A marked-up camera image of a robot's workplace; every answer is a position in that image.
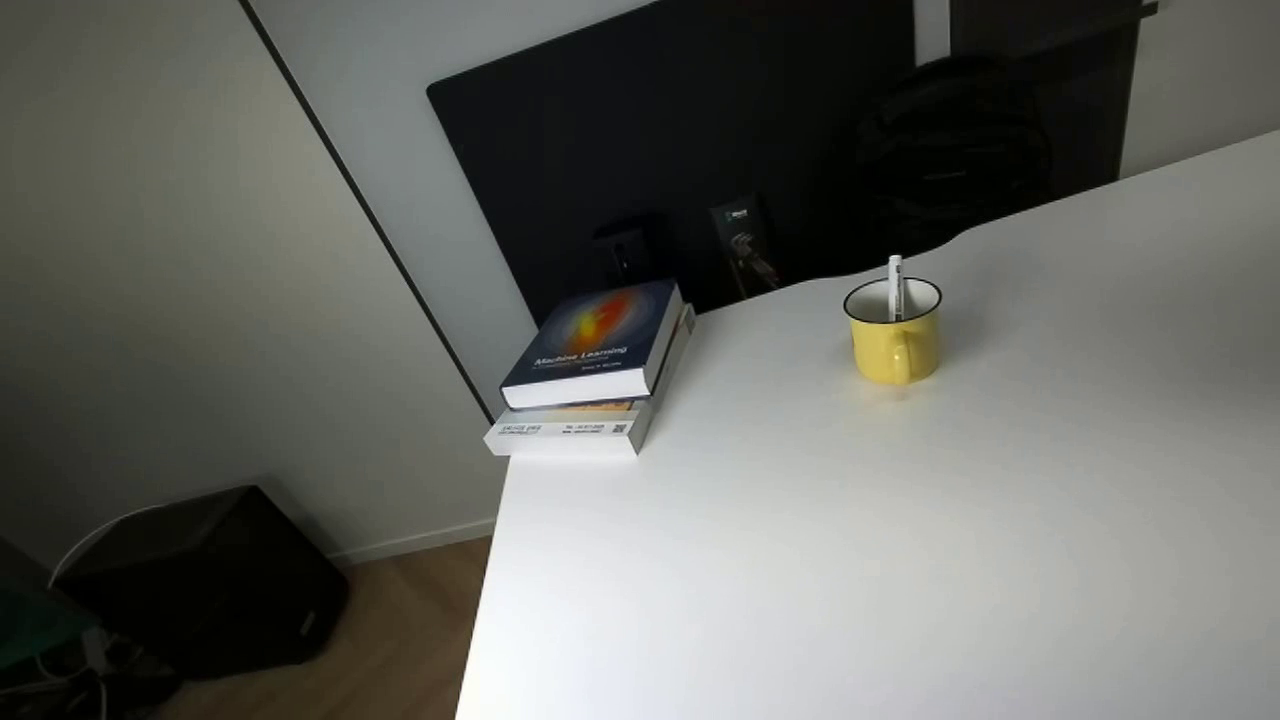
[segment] yellow mug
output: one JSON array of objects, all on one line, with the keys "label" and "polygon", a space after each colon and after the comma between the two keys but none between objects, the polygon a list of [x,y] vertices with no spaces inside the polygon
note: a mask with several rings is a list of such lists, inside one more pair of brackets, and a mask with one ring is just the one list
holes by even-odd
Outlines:
[{"label": "yellow mug", "polygon": [[889,280],[858,283],[844,296],[851,328],[851,364],[871,385],[915,385],[943,360],[935,314],[943,293],[930,280],[905,277],[905,314],[889,318]]}]

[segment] wooden floor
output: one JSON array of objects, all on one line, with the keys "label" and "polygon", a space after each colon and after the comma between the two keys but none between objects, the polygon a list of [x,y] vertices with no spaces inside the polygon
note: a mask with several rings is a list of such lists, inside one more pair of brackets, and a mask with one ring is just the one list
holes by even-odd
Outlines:
[{"label": "wooden floor", "polygon": [[453,720],[484,559],[489,540],[364,565],[324,657],[182,683],[158,720]]}]

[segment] baseboard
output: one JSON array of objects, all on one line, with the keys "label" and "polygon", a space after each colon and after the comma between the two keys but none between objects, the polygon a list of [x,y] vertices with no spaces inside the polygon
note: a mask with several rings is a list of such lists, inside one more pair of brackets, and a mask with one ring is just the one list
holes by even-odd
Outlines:
[{"label": "baseboard", "polygon": [[367,559],[404,557],[404,554],[423,554],[423,548],[442,548],[442,545],[464,545],[464,540],[481,540],[481,537],[490,537],[490,520],[456,525],[456,527],[442,527],[442,534],[394,537],[394,540],[361,545],[361,548],[338,548],[338,554],[333,554],[333,559],[338,559],[338,565],[367,565]]}]

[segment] desk surface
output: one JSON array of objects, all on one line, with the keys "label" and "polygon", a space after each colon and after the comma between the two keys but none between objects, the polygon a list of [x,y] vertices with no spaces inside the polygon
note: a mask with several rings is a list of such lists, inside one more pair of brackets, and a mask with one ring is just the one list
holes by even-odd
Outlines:
[{"label": "desk surface", "polygon": [[1280,718],[1280,138],[698,321],[634,465],[517,462],[464,720]]}]

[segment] book cover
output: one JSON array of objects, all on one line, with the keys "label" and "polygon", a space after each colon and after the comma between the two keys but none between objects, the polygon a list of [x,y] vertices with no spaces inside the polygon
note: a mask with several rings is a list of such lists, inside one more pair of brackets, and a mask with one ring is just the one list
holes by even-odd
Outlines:
[{"label": "book cover", "polygon": [[659,397],[673,385],[695,314],[684,310],[654,374],[654,394],[639,400],[601,400],[565,407],[510,407],[484,446],[490,457],[634,457]]},{"label": "book cover", "polygon": [[632,283],[554,303],[502,380],[510,407],[647,397],[680,318],[680,283]]}]

